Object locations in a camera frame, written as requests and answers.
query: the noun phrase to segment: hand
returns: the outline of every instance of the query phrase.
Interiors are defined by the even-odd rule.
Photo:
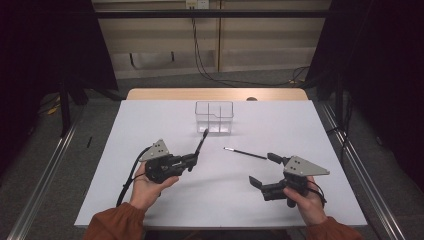
[[[309,181],[315,182],[313,177],[308,176],[307,178]],[[317,186],[313,183],[308,182],[308,187],[318,191]],[[283,191],[288,198],[297,203],[300,215],[307,226],[321,224],[327,220],[321,199],[317,194],[308,192],[304,197],[289,187],[284,188]]]
[[[146,162],[141,163],[134,176],[145,173]],[[179,180],[177,176],[166,179],[163,183],[157,184],[150,181],[146,175],[142,175],[134,179],[133,191],[130,204],[137,209],[147,211],[149,207],[156,202],[162,190],[172,186]]]

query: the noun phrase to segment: white tabletop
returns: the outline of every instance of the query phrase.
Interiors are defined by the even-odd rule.
[[[163,139],[174,155],[194,153],[196,101],[127,100],[121,107],[75,225],[115,207],[138,154]],[[286,200],[264,201],[249,176],[263,184],[284,178],[283,166],[223,150],[230,147],[262,156],[300,156],[331,173],[315,177],[328,201],[326,213],[347,225],[366,225],[311,101],[235,101],[231,135],[209,134],[192,172],[162,192],[148,210],[149,229],[268,229],[303,226]],[[128,201],[131,189],[124,201]]]

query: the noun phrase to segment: brown sleeve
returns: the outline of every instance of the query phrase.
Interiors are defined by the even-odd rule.
[[[93,216],[84,235],[91,239],[136,239],[140,240],[143,231],[145,212],[129,203],[111,208]]]
[[[355,229],[338,223],[334,218],[328,219],[318,225],[306,228],[307,240],[363,240],[364,238]]]

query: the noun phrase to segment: pen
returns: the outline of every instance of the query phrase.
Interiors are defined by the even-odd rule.
[[[242,151],[239,151],[239,150],[235,150],[233,148],[226,148],[226,147],[224,147],[224,149],[225,150],[228,150],[228,151],[236,152],[236,153],[241,153],[241,154],[249,155],[249,156],[252,156],[252,157],[257,157],[257,158],[260,158],[260,159],[267,159],[266,157],[258,156],[258,155],[252,154],[252,153],[242,152]]]

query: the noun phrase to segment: clear plastic box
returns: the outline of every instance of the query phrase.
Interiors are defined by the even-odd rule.
[[[233,117],[233,102],[196,102],[198,132],[204,132],[208,128],[209,132],[231,133]]]

